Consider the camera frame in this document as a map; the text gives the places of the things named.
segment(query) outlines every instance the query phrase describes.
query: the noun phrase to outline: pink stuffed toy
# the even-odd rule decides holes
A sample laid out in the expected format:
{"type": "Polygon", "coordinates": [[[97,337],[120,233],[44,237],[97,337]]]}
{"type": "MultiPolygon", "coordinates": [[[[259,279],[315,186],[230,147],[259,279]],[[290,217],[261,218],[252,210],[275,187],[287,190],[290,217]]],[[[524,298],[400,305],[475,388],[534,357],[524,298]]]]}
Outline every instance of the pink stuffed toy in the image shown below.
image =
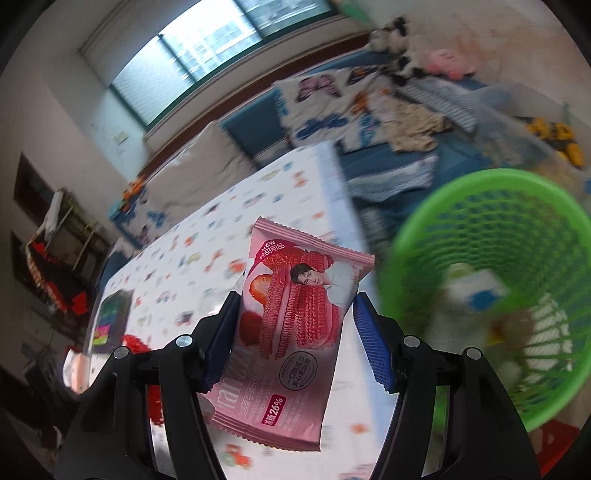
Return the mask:
{"type": "Polygon", "coordinates": [[[427,58],[425,66],[427,73],[432,75],[445,75],[450,80],[462,80],[466,75],[474,74],[466,57],[455,50],[435,50],[427,58]]]}

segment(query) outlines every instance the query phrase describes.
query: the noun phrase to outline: strawberry cookie wrapper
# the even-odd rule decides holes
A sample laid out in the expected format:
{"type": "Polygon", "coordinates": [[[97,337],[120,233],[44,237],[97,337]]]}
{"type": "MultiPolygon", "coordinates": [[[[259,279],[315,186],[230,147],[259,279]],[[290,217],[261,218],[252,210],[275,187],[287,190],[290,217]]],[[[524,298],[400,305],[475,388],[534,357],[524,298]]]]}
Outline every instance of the strawberry cookie wrapper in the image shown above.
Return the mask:
{"type": "Polygon", "coordinates": [[[285,450],[320,450],[343,317],[374,258],[259,218],[234,344],[207,398],[211,424],[285,450]]]}

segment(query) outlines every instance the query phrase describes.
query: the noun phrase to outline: wall switch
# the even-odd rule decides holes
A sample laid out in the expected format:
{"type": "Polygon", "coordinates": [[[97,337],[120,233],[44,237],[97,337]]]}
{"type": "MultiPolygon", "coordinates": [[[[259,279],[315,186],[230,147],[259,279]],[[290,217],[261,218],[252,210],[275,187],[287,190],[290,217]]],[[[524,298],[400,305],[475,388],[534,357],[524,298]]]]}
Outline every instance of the wall switch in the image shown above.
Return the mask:
{"type": "Polygon", "coordinates": [[[117,143],[117,145],[121,145],[127,138],[129,137],[128,133],[125,130],[122,130],[117,135],[113,137],[113,140],[117,143]]]}

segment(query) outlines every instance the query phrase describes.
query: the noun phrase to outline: white pillow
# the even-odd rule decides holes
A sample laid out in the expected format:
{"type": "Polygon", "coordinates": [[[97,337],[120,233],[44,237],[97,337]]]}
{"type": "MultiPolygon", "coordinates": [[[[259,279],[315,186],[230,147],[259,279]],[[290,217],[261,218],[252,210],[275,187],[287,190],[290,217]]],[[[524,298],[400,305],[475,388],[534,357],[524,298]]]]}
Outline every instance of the white pillow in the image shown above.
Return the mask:
{"type": "Polygon", "coordinates": [[[377,65],[291,77],[274,86],[277,115],[294,147],[340,141],[349,152],[387,141],[367,106],[371,93],[392,90],[377,65]]]}
{"type": "Polygon", "coordinates": [[[148,190],[178,223],[254,172],[248,156],[211,122],[148,181],[148,190]]]}

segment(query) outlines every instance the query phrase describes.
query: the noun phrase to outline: pillow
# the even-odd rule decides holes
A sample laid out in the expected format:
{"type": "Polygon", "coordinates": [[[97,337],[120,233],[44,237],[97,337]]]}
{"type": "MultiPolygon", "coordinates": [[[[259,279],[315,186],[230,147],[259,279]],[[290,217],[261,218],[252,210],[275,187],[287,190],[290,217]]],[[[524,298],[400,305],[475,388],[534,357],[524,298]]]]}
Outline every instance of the pillow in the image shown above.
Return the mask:
{"type": "Polygon", "coordinates": [[[296,148],[332,140],[350,152],[387,141],[367,108],[370,93],[392,90],[379,66],[326,70],[274,85],[277,115],[296,148]]]}
{"type": "Polygon", "coordinates": [[[119,229],[135,240],[139,247],[151,244],[174,226],[158,200],[154,200],[146,188],[119,218],[118,223],[119,229]]]}
{"type": "Polygon", "coordinates": [[[148,181],[148,189],[178,223],[254,172],[248,156],[211,122],[148,181]]]}

